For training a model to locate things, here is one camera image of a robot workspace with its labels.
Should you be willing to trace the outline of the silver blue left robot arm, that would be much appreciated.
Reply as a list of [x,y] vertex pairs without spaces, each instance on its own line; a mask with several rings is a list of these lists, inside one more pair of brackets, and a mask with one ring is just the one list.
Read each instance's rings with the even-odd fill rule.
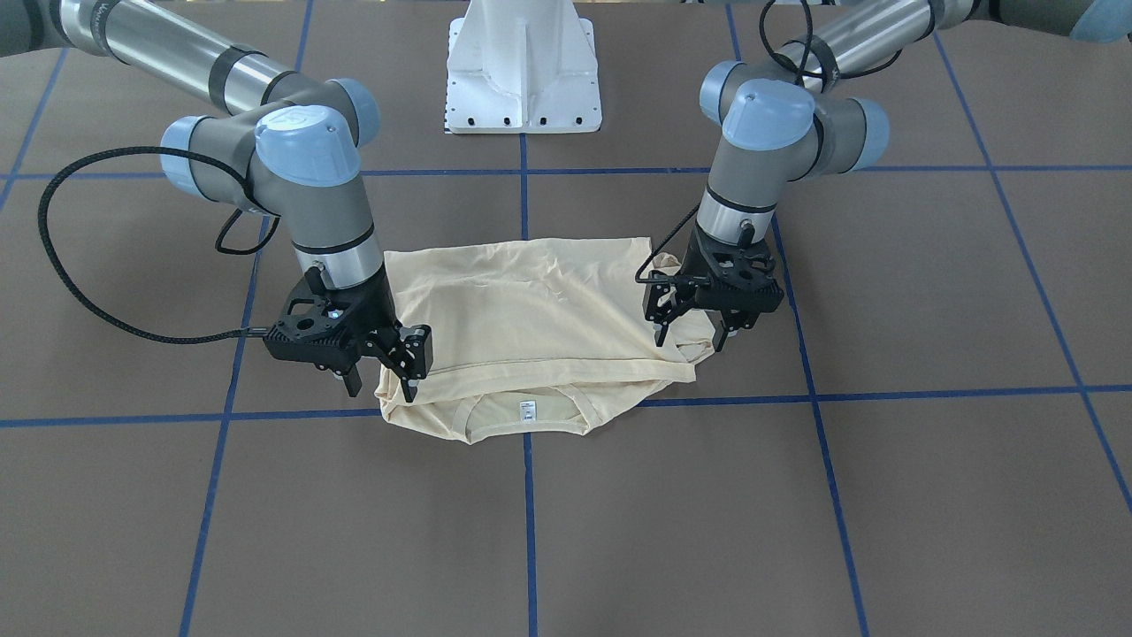
[[889,143],[880,104],[832,98],[838,83],[877,74],[904,48],[981,19],[1079,42],[1127,36],[1127,1],[864,1],[758,64],[720,62],[700,86],[700,107],[721,129],[702,199],[687,219],[691,246],[674,274],[642,265],[643,315],[663,344],[694,310],[715,311],[713,348],[772,313],[775,279],[767,230],[789,182],[873,165]]

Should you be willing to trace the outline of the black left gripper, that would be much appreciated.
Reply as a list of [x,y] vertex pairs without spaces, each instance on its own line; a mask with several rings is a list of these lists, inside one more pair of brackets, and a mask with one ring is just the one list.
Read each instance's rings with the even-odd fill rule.
[[704,310],[723,316],[713,330],[713,350],[723,351],[730,330],[749,329],[757,316],[777,311],[784,299],[775,266],[767,242],[756,241],[753,223],[740,223],[737,243],[717,241],[702,229],[692,231],[679,269],[654,269],[643,279],[643,313],[654,322],[655,346],[663,346],[669,324],[691,310]]

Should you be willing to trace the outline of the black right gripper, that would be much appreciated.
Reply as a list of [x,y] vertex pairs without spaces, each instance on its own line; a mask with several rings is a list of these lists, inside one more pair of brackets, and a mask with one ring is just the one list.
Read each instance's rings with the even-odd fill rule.
[[340,373],[348,395],[363,391],[360,358],[377,358],[398,376],[405,403],[413,403],[420,376],[432,367],[432,330],[405,326],[395,316],[386,268],[350,289],[329,289],[324,272],[309,267],[278,319],[268,327],[265,346],[272,358],[323,365]]

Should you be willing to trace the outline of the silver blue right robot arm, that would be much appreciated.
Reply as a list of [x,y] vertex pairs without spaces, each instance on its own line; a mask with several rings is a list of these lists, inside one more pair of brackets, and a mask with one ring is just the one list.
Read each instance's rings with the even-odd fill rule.
[[[69,294],[102,321],[151,342],[260,339],[272,358],[332,372],[349,395],[363,386],[357,362],[374,358],[396,376],[404,398],[414,401],[432,365],[432,330],[397,318],[365,193],[359,150],[380,126],[372,93],[351,78],[314,81],[149,1],[5,1],[5,57],[65,48],[114,59],[221,111],[178,119],[157,146],[102,150],[55,173],[41,196],[37,225]],[[252,213],[288,227],[302,274],[274,322],[165,337],[121,321],[82,294],[51,239],[52,198],[79,170],[132,156],[158,156],[172,186],[231,204],[234,219]]]

